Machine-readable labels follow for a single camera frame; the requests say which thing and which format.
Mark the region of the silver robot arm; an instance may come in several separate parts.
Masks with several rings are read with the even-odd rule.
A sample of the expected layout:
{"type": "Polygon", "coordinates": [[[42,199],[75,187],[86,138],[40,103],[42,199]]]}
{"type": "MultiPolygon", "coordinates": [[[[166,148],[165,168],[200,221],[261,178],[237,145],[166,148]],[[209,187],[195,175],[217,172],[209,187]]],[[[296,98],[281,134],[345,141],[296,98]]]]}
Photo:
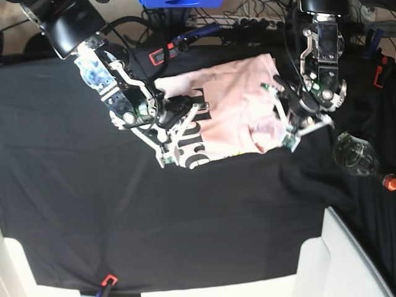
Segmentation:
{"type": "Polygon", "coordinates": [[[346,1],[297,1],[287,18],[299,53],[299,61],[292,64],[299,84],[292,87],[278,75],[274,80],[288,99],[286,129],[294,136],[306,132],[303,122],[308,118],[314,121],[313,129],[331,124],[328,114],[345,101],[347,83],[338,74],[345,47],[338,21],[345,15],[346,1]]]}

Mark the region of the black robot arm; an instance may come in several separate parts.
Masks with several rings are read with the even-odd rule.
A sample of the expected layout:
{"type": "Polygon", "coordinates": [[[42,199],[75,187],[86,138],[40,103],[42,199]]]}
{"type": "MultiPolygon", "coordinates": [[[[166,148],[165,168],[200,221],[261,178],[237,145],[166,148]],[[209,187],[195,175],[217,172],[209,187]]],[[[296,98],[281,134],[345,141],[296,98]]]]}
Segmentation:
{"type": "Polygon", "coordinates": [[[48,38],[61,58],[76,56],[83,81],[96,90],[108,109],[130,129],[146,131],[155,125],[169,131],[191,110],[190,99],[178,96],[165,99],[165,92],[155,86],[155,80],[166,71],[170,50],[162,41],[163,62],[151,76],[137,73],[140,66],[129,45],[117,45],[106,39],[116,26],[136,22],[149,23],[139,17],[123,17],[111,23],[101,16],[90,1],[20,1],[22,11],[48,38]]]}

